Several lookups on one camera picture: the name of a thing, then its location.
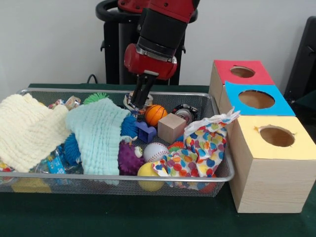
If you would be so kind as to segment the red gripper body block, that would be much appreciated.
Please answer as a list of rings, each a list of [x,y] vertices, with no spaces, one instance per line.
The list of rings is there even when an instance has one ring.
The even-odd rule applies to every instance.
[[[124,66],[130,73],[149,74],[167,80],[176,72],[177,59],[175,56],[172,58],[158,56],[131,43],[124,53]]]

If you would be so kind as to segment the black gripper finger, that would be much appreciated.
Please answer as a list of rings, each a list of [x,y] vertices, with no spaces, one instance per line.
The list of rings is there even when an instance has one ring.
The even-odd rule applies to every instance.
[[[131,97],[131,104],[135,107],[143,107],[146,101],[145,91],[142,89],[145,84],[146,79],[143,75],[137,76],[136,87],[133,91],[133,95]]]
[[[154,85],[156,78],[157,77],[153,76],[153,75],[146,75],[145,76],[145,79],[147,81],[146,81],[145,87],[141,90],[140,98],[137,102],[138,108],[142,109],[144,107],[145,102],[146,102],[147,97],[148,97],[148,94],[149,94],[152,86]]]

